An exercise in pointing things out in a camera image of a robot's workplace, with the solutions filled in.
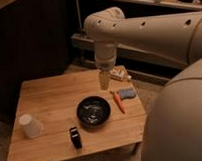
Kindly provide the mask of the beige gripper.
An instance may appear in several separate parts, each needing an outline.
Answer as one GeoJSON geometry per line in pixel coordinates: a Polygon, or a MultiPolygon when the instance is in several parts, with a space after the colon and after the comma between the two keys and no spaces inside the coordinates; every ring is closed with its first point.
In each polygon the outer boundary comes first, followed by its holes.
{"type": "Polygon", "coordinates": [[[95,57],[95,64],[96,67],[102,71],[98,74],[98,79],[100,81],[100,87],[102,90],[108,90],[109,83],[110,83],[110,73],[109,71],[112,70],[115,67],[115,58],[110,59],[101,59],[98,57],[95,57]]]}

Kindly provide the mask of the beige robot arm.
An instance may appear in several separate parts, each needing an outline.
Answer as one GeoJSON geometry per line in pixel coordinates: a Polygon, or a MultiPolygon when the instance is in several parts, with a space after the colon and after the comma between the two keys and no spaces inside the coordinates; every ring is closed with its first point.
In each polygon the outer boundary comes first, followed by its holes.
{"type": "Polygon", "coordinates": [[[141,161],[202,161],[202,11],[126,18],[114,6],[83,24],[102,71],[115,66],[119,43],[186,65],[150,107],[141,161]]]}

